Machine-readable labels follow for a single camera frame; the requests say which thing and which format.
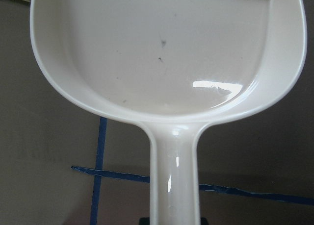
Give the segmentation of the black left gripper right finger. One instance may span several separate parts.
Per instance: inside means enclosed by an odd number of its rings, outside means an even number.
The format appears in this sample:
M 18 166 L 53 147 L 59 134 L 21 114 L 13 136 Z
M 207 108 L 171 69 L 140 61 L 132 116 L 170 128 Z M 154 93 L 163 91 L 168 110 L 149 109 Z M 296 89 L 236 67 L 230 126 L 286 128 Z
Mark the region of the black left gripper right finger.
M 209 225 L 209 223 L 208 223 L 206 218 L 201 217 L 201 225 Z

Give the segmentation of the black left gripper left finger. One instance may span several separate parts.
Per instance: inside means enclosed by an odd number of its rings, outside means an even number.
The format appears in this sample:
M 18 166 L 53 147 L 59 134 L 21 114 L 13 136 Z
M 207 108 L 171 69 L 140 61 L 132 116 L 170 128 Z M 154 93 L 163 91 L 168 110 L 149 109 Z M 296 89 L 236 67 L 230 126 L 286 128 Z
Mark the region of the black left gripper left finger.
M 139 225 L 150 225 L 150 218 L 149 217 L 142 217 L 139 219 Z

